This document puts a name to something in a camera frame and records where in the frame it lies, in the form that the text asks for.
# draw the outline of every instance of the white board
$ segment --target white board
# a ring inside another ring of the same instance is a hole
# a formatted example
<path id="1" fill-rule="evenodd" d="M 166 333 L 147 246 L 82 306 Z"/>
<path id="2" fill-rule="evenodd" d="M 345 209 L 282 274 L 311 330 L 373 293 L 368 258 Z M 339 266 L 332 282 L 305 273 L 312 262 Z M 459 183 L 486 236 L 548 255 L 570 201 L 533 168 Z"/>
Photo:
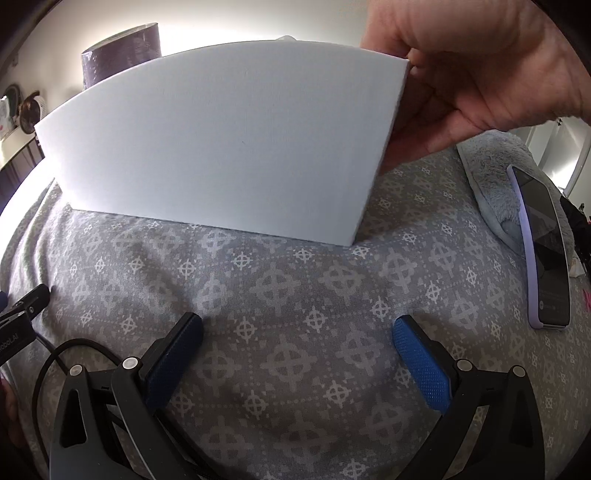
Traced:
<path id="1" fill-rule="evenodd" d="M 350 245 L 407 61 L 253 41 L 149 61 L 36 126 L 72 208 Z"/>

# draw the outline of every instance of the black cable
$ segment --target black cable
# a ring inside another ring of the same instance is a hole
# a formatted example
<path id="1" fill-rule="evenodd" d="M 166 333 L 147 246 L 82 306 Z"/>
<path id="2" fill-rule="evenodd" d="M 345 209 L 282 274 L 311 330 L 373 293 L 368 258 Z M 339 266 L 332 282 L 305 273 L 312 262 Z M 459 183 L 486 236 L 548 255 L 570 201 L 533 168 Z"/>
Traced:
<path id="1" fill-rule="evenodd" d="M 39 343 L 41 343 L 49 353 L 53 353 L 56 351 L 56 348 L 53 346 L 53 344 L 49 340 L 47 340 L 42 334 L 40 334 L 39 332 L 35 332 L 35 335 L 37 335 L 37 340 L 39 340 Z M 56 357 L 56 363 L 61 368 L 61 371 L 64 372 L 64 375 L 67 375 L 69 369 L 68 367 L 66 367 L 66 364 L 61 360 L 59 356 Z"/>
<path id="2" fill-rule="evenodd" d="M 85 338 L 74 338 L 72 340 L 68 340 L 68 341 L 62 343 L 61 345 L 59 345 L 58 347 L 56 347 L 56 349 L 49 355 L 49 357 L 47 357 L 47 360 L 45 360 L 45 363 L 43 364 L 43 366 L 39 370 L 39 375 L 37 376 L 37 381 L 35 382 L 35 388 L 33 388 L 33 397 L 31 399 L 31 415 L 33 417 L 33 429 L 35 430 L 35 437 L 37 438 L 37 443 L 39 444 L 39 449 L 41 450 L 41 453 L 43 454 L 43 459 L 45 460 L 45 463 L 47 464 L 48 467 L 49 467 L 49 455 L 47 454 L 47 449 L 45 448 L 45 445 L 43 443 L 43 438 L 41 438 L 41 430 L 39 428 L 39 416 L 37 413 L 37 406 L 38 406 L 38 402 L 39 402 L 39 393 L 41 392 L 41 385 L 43 384 L 43 379 L 45 378 L 45 375 L 47 375 L 47 371 L 49 370 L 49 367 L 51 366 L 51 364 L 58 358 L 58 356 L 62 352 L 65 352 L 69 348 L 72 348 L 75 346 L 90 347 L 90 348 L 96 350 L 97 352 L 102 353 L 105 357 L 107 357 L 109 360 L 111 360 L 111 362 L 113 362 L 115 365 L 119 365 L 121 363 L 121 358 L 119 358 L 117 355 L 115 355 L 113 352 L 111 352 L 111 350 L 109 350 L 107 347 L 102 346 L 99 343 L 96 343 L 92 340 L 88 340 Z"/>

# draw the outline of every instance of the bed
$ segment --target bed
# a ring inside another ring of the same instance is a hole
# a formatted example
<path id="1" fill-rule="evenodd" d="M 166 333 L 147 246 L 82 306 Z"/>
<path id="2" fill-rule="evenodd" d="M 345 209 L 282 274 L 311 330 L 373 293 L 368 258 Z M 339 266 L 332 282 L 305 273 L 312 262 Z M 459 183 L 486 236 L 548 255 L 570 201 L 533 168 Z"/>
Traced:
<path id="1" fill-rule="evenodd" d="M 571 279 L 564 332 L 528 326 L 525 261 L 482 220 L 455 148 L 380 177 L 352 247 L 72 210 L 41 162 L 0 217 L 0 287 L 12 301 L 44 282 L 34 327 L 140 356 L 185 311 L 206 337 L 168 409 L 212 458 L 252 478 L 394 479 L 437 421 L 391 342 L 409 313 L 454 358 L 525 367 L 537 398 L 546 477 L 591 427 L 589 284 Z M 47 352 L 4 367 L 39 465 L 31 393 Z M 74 349 L 68 365 L 103 369 Z M 49 443 L 64 377 L 40 401 Z M 482 425 L 479 410 L 470 435 Z M 462 446 L 450 468 L 470 451 Z"/>

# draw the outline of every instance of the gray patterned fabric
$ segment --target gray patterned fabric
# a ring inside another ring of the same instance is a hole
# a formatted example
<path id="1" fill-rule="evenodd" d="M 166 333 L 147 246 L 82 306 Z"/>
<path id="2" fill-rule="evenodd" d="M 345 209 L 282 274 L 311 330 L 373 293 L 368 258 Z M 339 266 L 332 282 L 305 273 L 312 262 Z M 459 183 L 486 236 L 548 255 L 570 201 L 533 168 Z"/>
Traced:
<path id="1" fill-rule="evenodd" d="M 406 313 L 455 358 L 525 366 L 548 478 L 591 426 L 589 285 L 571 279 L 566 331 L 528 326 L 525 262 L 482 220 L 455 149 L 379 178 L 350 248 L 72 211 L 54 183 L 0 268 L 11 300 L 52 286 L 34 326 L 56 344 L 86 337 L 139 356 L 185 311 L 201 315 L 204 344 L 169 409 L 208 455 L 248 478 L 396 477 L 437 420 L 392 346 L 391 321 Z M 27 412 L 46 356 L 34 343 L 7 371 L 36 455 Z M 109 366 L 85 349 L 64 359 Z M 62 383 L 52 369 L 40 412 L 46 443 Z M 482 419 L 479 411 L 472 440 Z"/>

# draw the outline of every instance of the black phone screen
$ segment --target black phone screen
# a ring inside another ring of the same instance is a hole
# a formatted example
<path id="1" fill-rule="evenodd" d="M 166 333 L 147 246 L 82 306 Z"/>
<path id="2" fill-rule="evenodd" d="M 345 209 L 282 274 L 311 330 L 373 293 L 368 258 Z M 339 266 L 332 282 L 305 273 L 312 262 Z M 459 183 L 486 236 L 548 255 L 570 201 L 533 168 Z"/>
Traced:
<path id="1" fill-rule="evenodd" d="M 552 198 L 541 182 L 515 167 L 513 172 L 534 241 L 539 320 L 547 325 L 567 326 L 570 321 L 569 268 Z"/>

